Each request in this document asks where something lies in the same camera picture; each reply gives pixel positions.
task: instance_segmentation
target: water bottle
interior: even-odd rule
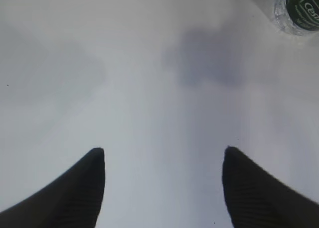
[[[276,0],[275,18],[286,33],[313,34],[319,31],[319,0]]]

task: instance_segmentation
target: white surface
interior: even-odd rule
[[[232,227],[228,145],[319,201],[318,40],[266,2],[0,0],[0,210],[96,146],[97,228]]]

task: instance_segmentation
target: white floor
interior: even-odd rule
[[[238,146],[319,201],[319,40],[271,0],[0,0],[0,210],[93,147],[96,228],[232,227]]]

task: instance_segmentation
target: green bottle label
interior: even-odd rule
[[[319,30],[319,0],[286,0],[291,20],[305,30]]]

